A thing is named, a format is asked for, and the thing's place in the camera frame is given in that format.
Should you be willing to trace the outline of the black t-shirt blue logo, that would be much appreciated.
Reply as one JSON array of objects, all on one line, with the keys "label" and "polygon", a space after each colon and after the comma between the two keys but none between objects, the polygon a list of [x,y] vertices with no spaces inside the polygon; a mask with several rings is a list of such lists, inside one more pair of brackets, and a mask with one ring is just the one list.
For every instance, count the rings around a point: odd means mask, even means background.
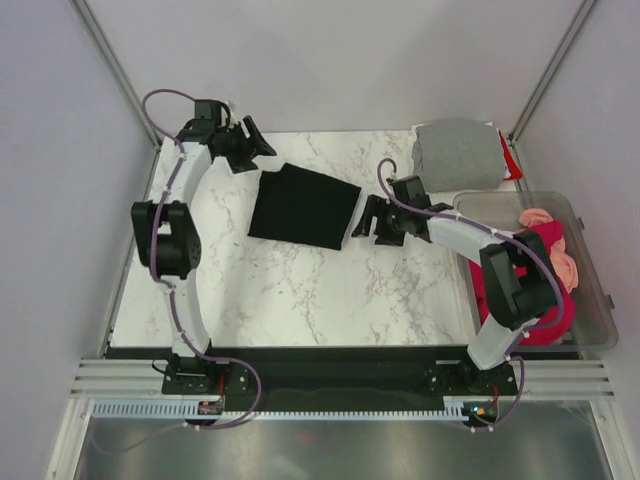
[{"label": "black t-shirt blue logo", "polygon": [[357,185],[286,163],[261,174],[248,235],[339,251],[360,193]]}]

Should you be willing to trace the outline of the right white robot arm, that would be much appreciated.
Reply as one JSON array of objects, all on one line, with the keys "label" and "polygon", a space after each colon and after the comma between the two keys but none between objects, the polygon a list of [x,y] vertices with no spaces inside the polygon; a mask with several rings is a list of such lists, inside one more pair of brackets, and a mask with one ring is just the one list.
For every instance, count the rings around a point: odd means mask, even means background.
[{"label": "right white robot arm", "polygon": [[457,371],[460,386],[469,393],[481,393],[493,383],[493,368],[509,359],[543,316],[551,310],[564,313],[559,282],[535,232],[497,230],[443,203],[419,209],[371,195],[352,235],[370,233],[376,244],[388,246],[403,245],[409,234],[480,266],[489,314],[467,347],[469,362]]}]

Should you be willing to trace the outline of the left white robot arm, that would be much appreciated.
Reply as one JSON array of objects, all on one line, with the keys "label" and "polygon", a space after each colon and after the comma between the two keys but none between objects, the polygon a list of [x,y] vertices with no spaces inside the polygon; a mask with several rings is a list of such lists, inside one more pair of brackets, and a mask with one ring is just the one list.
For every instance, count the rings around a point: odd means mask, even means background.
[{"label": "left white robot arm", "polygon": [[166,298],[172,332],[166,376],[174,384],[185,380],[196,392],[208,393],[220,378],[197,293],[203,247],[190,211],[194,196],[216,158],[226,159],[238,174],[255,170],[256,157],[275,154],[249,115],[221,124],[195,118],[162,142],[160,157],[172,164],[165,183],[131,207],[139,261]]}]

